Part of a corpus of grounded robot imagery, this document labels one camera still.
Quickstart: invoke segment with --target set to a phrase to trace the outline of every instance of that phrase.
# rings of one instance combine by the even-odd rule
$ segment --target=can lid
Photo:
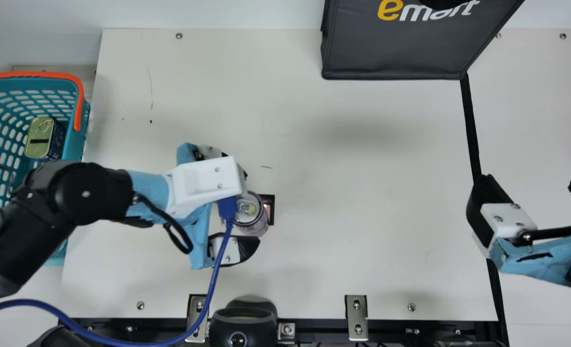
[[[28,158],[40,159],[47,156],[54,127],[56,122],[51,117],[36,117],[30,121],[24,150]]]
[[[239,226],[248,226],[256,222],[264,210],[261,198],[252,191],[243,194],[237,201],[239,209],[236,213],[234,223]]]

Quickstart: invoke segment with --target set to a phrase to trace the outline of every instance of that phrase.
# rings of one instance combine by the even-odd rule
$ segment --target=emart logo
[[[424,5],[407,5],[404,6],[403,0],[382,0],[380,9],[377,11],[377,17],[381,20],[395,20],[399,18],[401,22],[406,21],[409,16],[411,22],[416,22],[422,14],[422,20],[438,20],[446,17],[454,17],[461,11],[461,15],[472,14],[472,8],[479,4],[479,0],[471,0],[461,4],[453,9],[443,11],[433,11]]]

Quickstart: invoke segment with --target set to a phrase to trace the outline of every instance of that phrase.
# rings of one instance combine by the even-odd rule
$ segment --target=metal bracket
[[[198,320],[199,313],[204,308],[206,303],[206,295],[190,295],[189,303],[186,308],[186,328],[189,329],[191,325]],[[206,341],[206,325],[208,324],[208,313],[202,319],[202,323],[199,327],[185,339],[188,343],[204,343]]]
[[[345,318],[350,341],[369,340],[366,295],[345,295]]]
[[[226,252],[223,254],[223,258],[221,259],[222,265],[233,265],[240,262],[240,251],[237,241],[236,237],[230,237],[230,240],[227,242]],[[215,237],[214,239],[209,240],[209,242],[210,257],[216,258],[217,253],[221,248],[221,244],[223,243],[223,236]]]
[[[296,324],[279,323],[277,328],[277,341],[279,343],[294,343],[296,336]]]

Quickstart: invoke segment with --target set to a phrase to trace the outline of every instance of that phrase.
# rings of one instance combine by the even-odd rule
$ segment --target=black mark
[[[540,254],[533,254],[533,255],[528,255],[526,257],[523,257],[521,259],[519,259],[517,262],[522,262],[522,261],[527,261],[527,260],[534,260],[534,259],[539,259],[539,258],[545,258],[545,257],[553,257],[553,254],[550,253],[540,253]]]
[[[146,66],[146,71],[148,71],[148,80],[150,81],[150,110],[153,110],[153,105],[155,104],[155,97],[153,96],[153,77],[150,75],[150,68]]]

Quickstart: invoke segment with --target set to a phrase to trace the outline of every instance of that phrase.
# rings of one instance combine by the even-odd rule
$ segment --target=metal screw
[[[283,329],[281,329],[284,334],[292,334],[292,327],[289,325],[284,325]]]

